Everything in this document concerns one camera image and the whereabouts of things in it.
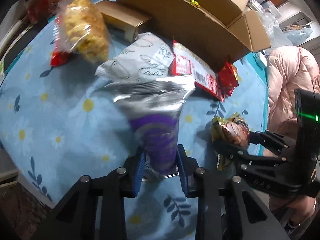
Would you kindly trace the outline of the person's right hand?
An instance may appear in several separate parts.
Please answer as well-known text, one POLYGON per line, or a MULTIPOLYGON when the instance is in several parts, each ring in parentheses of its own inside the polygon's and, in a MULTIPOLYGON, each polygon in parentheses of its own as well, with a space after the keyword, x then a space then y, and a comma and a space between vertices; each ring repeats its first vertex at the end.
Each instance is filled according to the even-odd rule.
POLYGON ((268 204, 271 211, 274 211, 282 206, 294 209, 295 212, 289 219, 290 223, 294 227, 300 226, 300 224, 304 223, 316 211, 316 198, 306 195, 285 199, 271 196, 268 204))

